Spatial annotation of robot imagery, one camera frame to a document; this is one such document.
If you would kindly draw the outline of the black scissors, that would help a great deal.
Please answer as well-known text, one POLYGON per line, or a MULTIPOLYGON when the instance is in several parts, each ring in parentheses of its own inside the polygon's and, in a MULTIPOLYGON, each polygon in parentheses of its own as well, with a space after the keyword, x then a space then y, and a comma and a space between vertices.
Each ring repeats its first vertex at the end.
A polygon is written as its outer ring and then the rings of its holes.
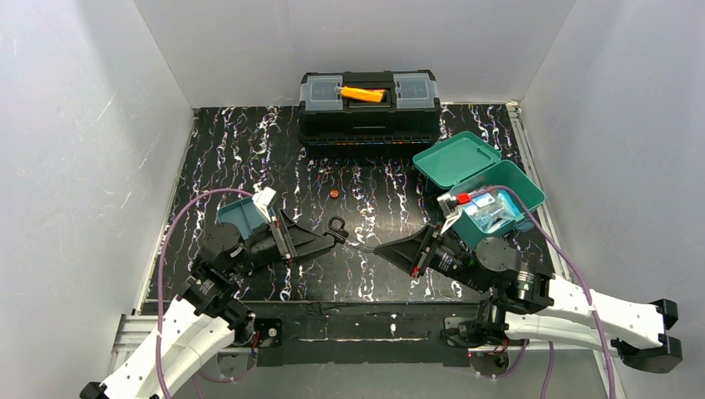
POLYGON ((324 231, 325 235, 331 236, 336 244, 348 245, 360 252, 373 254, 375 247, 368 246, 360 241, 350 238, 350 233, 345 229, 346 221, 340 216, 333 216, 328 220, 328 225, 324 231))

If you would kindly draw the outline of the large blue white packet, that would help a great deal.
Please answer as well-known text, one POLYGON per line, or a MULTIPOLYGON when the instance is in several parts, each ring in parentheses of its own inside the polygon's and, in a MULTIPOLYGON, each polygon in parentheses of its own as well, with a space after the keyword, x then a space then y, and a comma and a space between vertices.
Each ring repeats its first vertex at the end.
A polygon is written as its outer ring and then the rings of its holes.
POLYGON ((517 216, 520 215, 520 208, 515 204, 514 200, 512 199, 512 196, 506 191, 505 195, 507 199, 507 205, 510 210, 508 215, 501 218, 485 217, 481 219, 476 219, 472 217, 478 228, 484 233, 494 233, 496 230, 500 229, 505 224, 508 224, 511 220, 515 219, 517 216))

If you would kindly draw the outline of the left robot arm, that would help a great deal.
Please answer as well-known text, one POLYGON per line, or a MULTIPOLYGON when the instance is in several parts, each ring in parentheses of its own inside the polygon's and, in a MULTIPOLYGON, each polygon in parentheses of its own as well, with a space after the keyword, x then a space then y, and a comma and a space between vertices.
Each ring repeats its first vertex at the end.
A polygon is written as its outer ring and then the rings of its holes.
POLYGON ((256 335, 256 314, 235 297, 237 278, 275 264, 301 264, 329 253, 349 236, 334 216, 321 234, 282 210, 243 235, 219 222, 202 237, 188 278, 168 305, 160 304, 155 328, 110 376, 89 382, 81 398, 170 398, 203 363, 256 335))

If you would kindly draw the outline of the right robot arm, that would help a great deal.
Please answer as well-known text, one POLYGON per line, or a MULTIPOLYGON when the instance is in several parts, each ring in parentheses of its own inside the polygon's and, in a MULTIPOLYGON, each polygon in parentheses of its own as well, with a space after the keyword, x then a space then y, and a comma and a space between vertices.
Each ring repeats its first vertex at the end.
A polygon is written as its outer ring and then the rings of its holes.
POLYGON ((427 225, 373 253, 413 278, 431 269, 490 295, 473 319, 442 329, 441 338, 453 346, 562 342, 606 349, 629 367, 654 373, 668 372, 683 359, 682 343, 668 334, 678 320, 675 302, 631 303, 582 288, 530 266, 503 239, 484 238, 467 252, 440 228, 427 225))

